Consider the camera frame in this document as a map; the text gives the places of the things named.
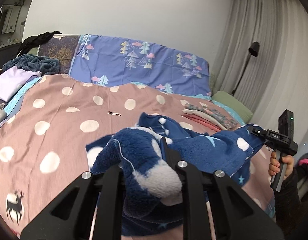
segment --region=white curtain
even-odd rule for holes
[[[251,43],[258,41],[258,57],[251,57],[234,97],[255,111],[270,80],[281,40],[281,0],[233,0],[226,31],[212,71],[216,90],[231,93],[242,74]]]
[[[301,154],[308,150],[308,14],[299,0],[281,0],[281,9],[277,59],[251,122],[277,130],[282,112],[294,112],[294,141]]]

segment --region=floor lamp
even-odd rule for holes
[[[248,62],[250,60],[250,56],[253,55],[254,57],[257,57],[258,56],[258,52],[259,52],[259,42],[255,41],[252,43],[252,45],[250,46],[250,48],[248,49],[249,53],[248,53],[248,56],[247,56],[247,59],[246,59],[246,62],[245,62],[245,65],[244,65],[244,69],[243,69],[243,73],[241,74],[241,77],[237,83],[237,85],[235,86],[234,90],[232,91],[231,95],[234,96],[238,86],[239,86],[239,83],[241,82],[241,79],[243,78],[243,75],[245,73],[245,70],[246,70],[246,67],[248,65]]]

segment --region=bed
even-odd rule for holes
[[[87,153],[85,146],[134,126],[142,112],[165,115],[184,128],[211,135],[214,130],[183,116],[186,103],[207,105],[236,119],[233,129],[244,125],[234,110],[213,103],[208,63],[196,55],[90,34],[55,35],[39,47],[38,55],[58,58],[60,74],[24,85],[4,109],[8,117],[0,123],[0,214],[18,236],[91,167],[97,154]],[[273,216],[269,158],[267,147],[252,157],[243,189]],[[10,203],[21,205],[8,214]],[[179,236],[177,230],[169,237]]]

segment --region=hand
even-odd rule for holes
[[[290,174],[292,174],[292,170],[293,170],[293,166],[294,166],[294,159],[292,156],[287,155],[285,157],[282,158],[283,163],[287,163],[287,169],[286,169],[286,173],[284,176],[284,180],[287,179],[289,177]],[[269,170],[268,173],[270,176],[274,176],[276,175],[278,172],[280,172],[280,163],[279,161],[276,160],[276,152],[273,151],[271,153],[271,157],[270,157],[270,164],[269,164]]]

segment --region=person's finger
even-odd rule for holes
[[[282,161],[283,161],[283,163],[287,163],[287,164],[293,164],[294,163],[294,159],[290,155],[283,157]]]
[[[277,166],[277,167],[280,166],[279,161],[277,161],[277,160],[274,159],[274,158],[270,158],[269,161],[270,161],[270,163],[271,163],[272,165],[274,165],[274,166]]]
[[[274,159],[276,158],[276,152],[275,151],[271,152],[271,157],[274,158]]]
[[[271,163],[269,164],[269,168],[273,171],[273,172],[280,172],[280,169],[274,165],[272,165]]]
[[[272,171],[271,169],[268,169],[268,174],[269,174],[270,176],[275,176],[277,173],[274,172],[274,171]]]

